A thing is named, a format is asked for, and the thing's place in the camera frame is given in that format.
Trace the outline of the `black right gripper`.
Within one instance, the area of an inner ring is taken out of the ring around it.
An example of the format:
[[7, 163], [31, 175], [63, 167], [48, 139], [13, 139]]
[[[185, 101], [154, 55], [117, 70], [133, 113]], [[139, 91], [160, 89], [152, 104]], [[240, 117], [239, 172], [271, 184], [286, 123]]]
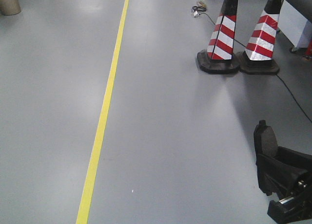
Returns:
[[312, 156], [278, 147], [277, 155], [256, 157], [259, 188], [266, 195], [276, 193], [267, 214], [278, 224], [312, 218]]

